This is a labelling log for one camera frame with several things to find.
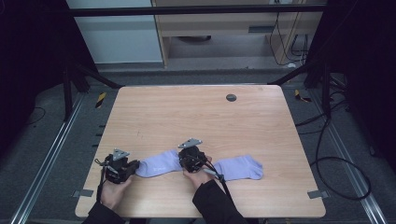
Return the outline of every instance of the metal rail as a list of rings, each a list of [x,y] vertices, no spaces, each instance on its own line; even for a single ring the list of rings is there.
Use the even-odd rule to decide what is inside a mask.
[[[313,102],[315,102],[319,113],[323,113],[322,107],[321,107],[321,100],[319,93],[315,90],[310,90],[309,93],[312,96]],[[339,133],[337,132],[337,129],[335,128],[334,124],[331,122],[328,127],[329,130],[329,135],[330,138],[332,139],[334,143],[334,148],[337,153],[337,155],[345,159],[347,161],[351,161],[352,157],[350,156],[349,152],[347,151],[347,147],[344,145],[342,138],[340,137]],[[367,192],[367,184],[364,180],[364,177],[362,174],[355,169],[353,166],[350,166],[346,164],[345,166],[346,169],[346,174],[349,177],[349,181],[352,184],[353,188],[355,189],[355,192],[359,195],[362,196],[364,195],[365,192]],[[387,224],[387,220],[384,217],[384,214],[382,213],[381,208],[379,207],[378,203],[375,200],[375,197],[373,193],[371,193],[367,198],[361,200],[361,204],[366,211],[367,217],[370,219],[370,221],[373,224]]]
[[[56,162],[56,158],[59,155],[59,152],[62,149],[64,144],[64,140],[66,139],[69,131],[77,117],[78,111],[81,108],[81,103],[84,98],[84,93],[79,93],[76,99],[73,113],[71,114],[69,120],[65,121],[61,127],[61,130],[58,132],[54,142],[52,143],[51,148],[49,149],[49,153],[47,154],[46,159],[44,159],[43,164],[35,176],[35,180],[27,191],[26,195],[23,198],[20,206],[17,211],[11,218],[11,224],[23,224],[26,222],[27,218],[32,211],[33,206],[40,194],[41,190],[46,183],[46,180],[50,174],[53,164]]]
[[[144,16],[176,14],[220,14],[220,13],[263,13],[263,12],[318,12],[342,8],[327,4],[290,5],[240,5],[240,6],[191,6],[191,7],[114,7],[114,8],[74,8],[49,10],[51,15],[73,17]]]

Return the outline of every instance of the wooden table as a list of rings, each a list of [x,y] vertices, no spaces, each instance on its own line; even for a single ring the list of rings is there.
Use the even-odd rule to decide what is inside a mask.
[[[226,100],[236,95],[234,102]],[[114,147],[143,160],[189,138],[218,159],[250,154],[263,164],[261,180],[227,182],[244,217],[322,217],[320,198],[288,105],[278,86],[148,86],[120,89],[95,158],[102,161]],[[86,217],[92,208],[101,167],[92,162],[76,208]],[[192,204],[194,189],[181,172],[152,178],[134,177],[118,213],[122,217],[200,217]]]

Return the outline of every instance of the black strap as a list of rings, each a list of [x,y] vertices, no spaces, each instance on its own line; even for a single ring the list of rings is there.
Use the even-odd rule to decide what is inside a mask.
[[[231,203],[232,203],[233,206],[236,208],[235,204],[233,203],[233,197],[231,197],[231,193],[230,193],[230,191],[228,190],[227,185],[225,184],[224,175],[220,175],[220,174],[218,173],[218,171],[216,170],[215,166],[214,166],[210,161],[208,161],[207,163],[205,163],[205,165],[206,165],[210,170],[212,170],[213,172],[216,173],[216,176],[219,178],[219,181],[220,181],[221,185],[222,185],[223,188],[224,188],[225,194],[228,196],[228,198],[230,199]]]
[[[100,202],[100,199],[102,197],[102,189],[103,189],[103,184],[105,181],[103,181],[103,176],[105,175],[105,166],[102,168],[101,175],[100,175],[100,182],[98,185],[98,190],[96,191],[96,201]]]

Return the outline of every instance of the round hole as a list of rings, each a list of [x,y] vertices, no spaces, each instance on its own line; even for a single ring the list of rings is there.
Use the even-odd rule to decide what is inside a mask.
[[[234,94],[228,94],[225,98],[230,102],[234,102],[236,100],[236,96]]]

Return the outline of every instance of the gray carpet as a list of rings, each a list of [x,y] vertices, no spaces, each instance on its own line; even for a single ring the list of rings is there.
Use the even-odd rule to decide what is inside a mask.
[[[184,43],[182,39],[172,42],[169,64],[164,69],[148,71],[142,69],[134,73],[103,73],[123,85],[189,85],[189,84],[263,84],[286,75],[290,68],[278,66],[262,36],[237,36],[226,39],[213,36],[205,43]],[[117,90],[111,90],[102,83],[88,78],[92,87],[84,95],[80,112],[64,142],[62,151],[55,162],[47,182],[40,193],[29,216],[32,223],[79,223],[75,215],[77,199],[71,197],[75,189],[81,189],[88,174],[96,146],[102,133]],[[310,97],[301,82],[304,75],[283,85],[290,112],[296,123],[317,115],[314,103],[306,103],[294,98],[294,89],[299,88],[303,97]],[[101,108],[94,108],[98,95],[105,91],[106,99]],[[334,95],[334,102],[343,100],[342,95]],[[8,223],[25,193],[31,186],[42,161],[59,132],[64,119],[64,96],[62,85],[43,91],[36,98],[35,109],[26,125],[12,145],[12,152],[0,162],[0,223]],[[388,223],[396,223],[396,174],[383,158],[369,154],[367,143],[355,120],[342,105],[332,112],[332,123],[340,133],[353,161],[370,177],[373,194]],[[318,131],[323,125],[319,119],[299,127],[299,133]],[[319,133],[301,134],[305,154],[309,161],[315,159],[315,149]],[[328,135],[323,135],[319,156],[336,155],[334,144]],[[348,195],[355,195],[344,166],[338,161],[324,161],[320,170],[326,181],[335,189]],[[327,188],[313,169],[318,187]],[[361,202],[343,199],[329,191],[330,198],[323,200],[327,213],[320,219],[271,218],[268,223],[371,223]],[[151,223],[175,223],[172,219],[153,219]]]
[[[279,77],[280,73],[266,75],[260,70],[242,71],[206,71],[200,74],[192,72],[175,73],[142,73],[135,75],[117,74],[113,80],[126,85],[165,85],[165,84],[224,84],[224,83],[264,83]],[[74,210],[77,199],[71,197],[75,189],[81,189],[90,168],[96,147],[100,142],[98,133],[103,132],[100,125],[106,124],[111,107],[117,95],[116,90],[103,86],[91,80],[92,88],[85,95],[82,108],[77,120],[68,135],[63,149],[49,175],[49,178],[36,201],[30,219],[60,219],[80,221]],[[2,162],[0,178],[6,184],[1,185],[0,219],[12,217],[17,206],[21,203],[24,193],[28,190],[36,172],[45,158],[52,141],[58,132],[64,115],[62,86],[57,86],[43,92],[37,97],[37,106],[46,110],[46,115],[40,121],[27,125],[15,142],[12,154]],[[101,108],[94,108],[99,93],[105,91],[106,99]],[[313,103],[298,101],[294,98],[294,89],[284,88],[285,97],[295,122],[312,118],[318,114]],[[309,93],[301,90],[302,96],[309,97]],[[335,102],[342,100],[338,96]],[[343,136],[343,140],[361,169],[370,177],[373,184],[373,194],[389,223],[396,223],[396,215],[392,208],[396,205],[395,174],[389,169],[382,158],[373,158],[368,153],[368,147],[361,132],[342,105],[332,113],[332,122]],[[35,110],[32,119],[40,118],[42,110]],[[323,120],[319,119],[311,124],[298,128],[299,133],[320,130]],[[315,148],[318,133],[300,135],[306,156],[309,161],[315,158]],[[336,155],[329,135],[324,134],[320,147],[320,156]],[[355,195],[349,183],[344,167],[340,162],[325,161],[321,171],[326,180],[336,189],[345,194]],[[318,179],[313,169],[319,189],[326,187]],[[291,223],[371,223],[360,202],[343,199],[329,191],[330,198],[324,199],[327,209],[325,217],[320,219],[292,219]],[[285,218],[270,219],[268,223],[285,223]]]

